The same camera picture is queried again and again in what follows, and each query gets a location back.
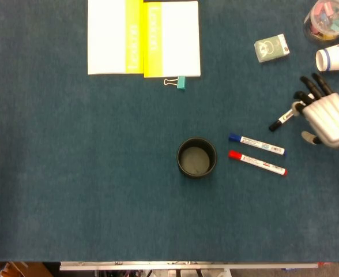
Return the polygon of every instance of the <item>white notebook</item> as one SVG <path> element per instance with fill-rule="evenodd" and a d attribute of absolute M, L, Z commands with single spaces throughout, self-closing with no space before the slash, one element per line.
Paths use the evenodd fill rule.
<path fill-rule="evenodd" d="M 200 76 L 197 1 L 144 3 L 144 77 Z"/>
<path fill-rule="evenodd" d="M 142 0 L 89 0 L 88 74 L 143 73 Z"/>

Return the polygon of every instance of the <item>label on marker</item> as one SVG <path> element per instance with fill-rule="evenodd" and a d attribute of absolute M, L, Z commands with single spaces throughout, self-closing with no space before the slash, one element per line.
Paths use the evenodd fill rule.
<path fill-rule="evenodd" d="M 240 142 L 245 143 L 247 145 L 257 147 L 257 148 L 261 148 L 261 149 L 264 149 L 264 150 L 267 150 L 267 151 L 270 151 L 270 152 L 273 152 L 273 153 L 277 153 L 277 154 L 280 154 L 280 155 L 283 155 L 285 153 L 285 149 L 283 149 L 281 147 L 271 145 L 271 144 L 268 144 L 268 143 L 263 143 L 263 142 L 258 141 L 258 140 L 253 140 L 253 139 L 248 138 L 248 137 L 241 137 Z"/>
<path fill-rule="evenodd" d="M 242 160 L 243 162 L 252 164 L 254 166 L 258 166 L 258 167 L 261 167 L 263 169 L 272 171 L 272 172 L 280 174 L 280 175 L 284 175 L 285 172 L 286 172 L 286 169 L 283 169 L 282 167 L 278 167 L 278 166 L 275 166 L 273 164 L 266 163 L 266 162 L 263 162 L 263 161 L 258 160 L 258 159 L 254 159 L 254 158 L 251 158 L 249 156 L 242 155 L 240 160 Z"/>
<path fill-rule="evenodd" d="M 294 115 L 294 113 L 292 112 L 292 110 L 289 110 L 287 113 L 285 113 L 282 117 L 280 117 L 278 119 L 278 121 L 280 121 L 281 123 L 285 123 L 287 120 L 289 120 L 290 118 L 292 118 L 292 116 Z"/>

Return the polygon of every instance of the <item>white bottle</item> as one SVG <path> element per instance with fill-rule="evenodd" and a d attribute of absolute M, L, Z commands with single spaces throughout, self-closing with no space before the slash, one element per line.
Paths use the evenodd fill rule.
<path fill-rule="evenodd" d="M 317 51 L 315 62 L 319 71 L 339 70 L 339 44 Z"/>

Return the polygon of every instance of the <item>green binder clip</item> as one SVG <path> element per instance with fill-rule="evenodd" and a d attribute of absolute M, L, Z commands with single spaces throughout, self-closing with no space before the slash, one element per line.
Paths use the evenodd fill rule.
<path fill-rule="evenodd" d="M 178 89 L 181 89 L 184 91 L 185 85 L 186 85 L 186 79 L 185 79 L 185 76 L 179 76 L 176 79 L 172 79 L 172 80 L 164 79 L 163 84 L 164 85 L 175 85 Z"/>

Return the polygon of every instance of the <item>marker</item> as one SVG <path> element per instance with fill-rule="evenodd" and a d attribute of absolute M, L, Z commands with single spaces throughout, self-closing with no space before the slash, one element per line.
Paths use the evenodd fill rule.
<path fill-rule="evenodd" d="M 311 98 L 311 99 L 314 99 L 314 96 L 313 94 L 309 93 L 308 96 Z M 276 131 L 282 124 L 284 124 L 287 120 L 289 120 L 290 118 L 292 118 L 293 116 L 293 112 L 292 112 L 292 109 L 288 110 L 287 113 L 285 113 L 282 117 L 280 117 L 276 122 L 274 122 L 273 124 L 271 124 L 268 129 L 271 131 L 271 132 L 274 132 Z"/>
<path fill-rule="evenodd" d="M 263 143 L 263 142 L 258 141 L 258 140 L 253 140 L 253 139 L 248 138 L 248 137 L 242 137 L 242 136 L 239 136 L 238 134 L 231 133 L 231 134 L 229 134 L 228 139 L 232 140 L 232 141 L 237 141 L 237 142 L 240 142 L 240 143 L 243 143 L 243 144 L 251 145 L 251 146 L 254 146 L 254 147 L 257 147 L 257 148 L 260 148 L 260 149 L 264 149 L 264 150 L 267 150 L 267 151 L 270 151 L 270 152 L 273 152 L 273 153 L 276 153 L 276 154 L 279 154 L 279 155 L 286 155 L 285 149 L 283 149 L 281 147 L 271 145 L 271 144 L 268 144 L 268 143 Z"/>
<path fill-rule="evenodd" d="M 252 157 L 245 156 L 243 154 L 237 153 L 234 150 L 231 150 L 228 153 L 228 157 L 235 160 L 241 160 L 242 162 L 246 162 L 252 164 L 253 166 L 260 167 L 265 170 L 272 171 L 274 173 L 280 174 L 282 176 L 286 176 L 288 171 L 287 169 L 283 169 L 282 167 L 274 166 L 273 164 L 263 162 L 262 160 L 254 159 Z"/>

